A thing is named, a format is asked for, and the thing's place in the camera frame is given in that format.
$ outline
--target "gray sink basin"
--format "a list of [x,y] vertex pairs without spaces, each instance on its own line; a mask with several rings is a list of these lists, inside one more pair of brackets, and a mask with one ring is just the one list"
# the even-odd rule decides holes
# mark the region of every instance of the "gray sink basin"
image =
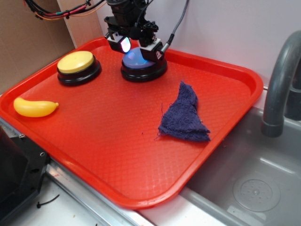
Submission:
[[301,124],[286,119],[283,135],[269,138],[261,117],[252,108],[187,187],[228,215],[229,225],[300,226]]

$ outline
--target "towel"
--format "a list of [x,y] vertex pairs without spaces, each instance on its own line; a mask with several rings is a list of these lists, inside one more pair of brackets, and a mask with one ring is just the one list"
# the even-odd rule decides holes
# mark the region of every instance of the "towel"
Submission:
[[181,81],[178,98],[162,117],[159,135],[196,142],[210,141],[210,131],[198,117],[197,107],[196,93],[190,85]]

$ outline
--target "plastic tray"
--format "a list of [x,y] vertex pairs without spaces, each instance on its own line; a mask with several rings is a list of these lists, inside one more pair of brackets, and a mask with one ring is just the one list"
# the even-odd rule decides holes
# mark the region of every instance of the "plastic tray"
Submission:
[[[76,50],[91,51],[100,61],[103,71],[95,80],[63,86],[55,61],[0,97],[0,117],[94,189],[130,209],[177,195],[263,89],[253,71],[171,49],[162,77],[133,83],[121,76],[123,55],[104,38]],[[211,130],[210,142],[158,137],[162,114],[176,100],[180,81],[190,84],[199,98],[198,114]],[[60,105],[49,116],[27,118],[13,108],[19,96]]]

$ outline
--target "wire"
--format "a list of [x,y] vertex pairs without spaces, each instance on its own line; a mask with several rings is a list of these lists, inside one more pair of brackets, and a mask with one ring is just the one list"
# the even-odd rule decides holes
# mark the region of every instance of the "wire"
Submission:
[[184,16],[185,16],[185,13],[186,13],[186,9],[187,9],[188,3],[189,3],[189,0],[186,0],[186,3],[185,3],[185,6],[184,6],[184,9],[183,9],[181,18],[180,18],[180,20],[178,21],[177,25],[175,26],[175,28],[174,28],[172,34],[175,34],[175,31],[178,29],[180,23],[182,22],[182,20],[183,20],[183,18],[184,18]]
[[80,13],[88,12],[97,6],[99,6],[101,3],[103,3],[105,0],[100,0],[98,1],[95,5],[91,6],[90,3],[91,0],[86,0],[85,3],[78,5],[70,10],[65,10],[63,12],[49,12],[39,6],[34,0],[24,0],[24,2],[27,3],[28,7],[31,9],[33,13],[35,13],[36,17],[39,17],[41,19],[46,19],[46,20],[57,20],[57,19],[69,19],[69,16],[77,15]]
[[147,7],[153,2],[154,0],[151,0],[150,2],[149,1],[147,1],[147,3],[146,3],[146,5],[141,9],[141,13],[140,13],[140,15],[138,16],[138,19],[137,19],[137,22],[136,22],[136,24],[139,24],[139,22],[140,22],[140,18],[141,18],[141,16],[142,16],[142,14],[144,14],[145,13],[145,11],[146,11],[146,9],[147,9]]
[[39,208],[41,208],[42,205],[46,205],[46,204],[48,204],[48,203],[53,202],[53,201],[56,200],[59,196],[60,196],[60,195],[58,194],[55,198],[53,198],[52,200],[50,200],[50,201],[48,201],[48,202],[45,202],[45,203],[39,203],[39,202],[38,202],[37,208],[39,209]]
[[89,13],[86,13],[86,14],[82,14],[82,15],[76,14],[76,15],[71,15],[71,16],[75,16],[75,17],[77,17],[77,16],[88,16],[88,15],[90,15],[90,14],[96,12],[97,10],[99,10],[99,9],[100,9],[101,7],[103,7],[106,3],[107,3],[107,2],[105,2],[105,3],[104,3],[103,5],[101,5],[100,7],[94,9],[92,12],[89,12]]
[[137,0],[134,0],[134,4],[135,4],[135,6],[138,8],[138,9],[140,9],[140,10],[143,10],[143,7],[142,8],[140,8],[139,6],[138,6],[138,4],[137,4],[137,2],[136,2]]
[[186,13],[186,9],[187,9],[188,3],[189,3],[189,0],[186,0],[186,3],[185,3],[185,6],[184,6],[184,9],[183,9],[181,18],[180,18],[180,20],[178,21],[178,23],[176,24],[176,26],[174,27],[174,30],[173,30],[173,32],[171,33],[171,35],[170,35],[170,37],[169,37],[169,40],[167,41],[168,46],[170,46],[170,44],[172,43],[172,41],[173,41],[173,39],[174,39],[174,34],[175,34],[176,30],[178,29],[180,23],[182,22],[182,20],[183,20],[183,18],[184,18],[184,16],[185,16],[185,13]]

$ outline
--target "plastic banana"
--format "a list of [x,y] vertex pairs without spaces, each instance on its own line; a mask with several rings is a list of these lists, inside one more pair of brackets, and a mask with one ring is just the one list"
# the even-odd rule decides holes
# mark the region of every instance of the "plastic banana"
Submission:
[[43,117],[51,114],[58,103],[51,101],[28,101],[21,97],[14,100],[14,108],[20,115],[27,117]]

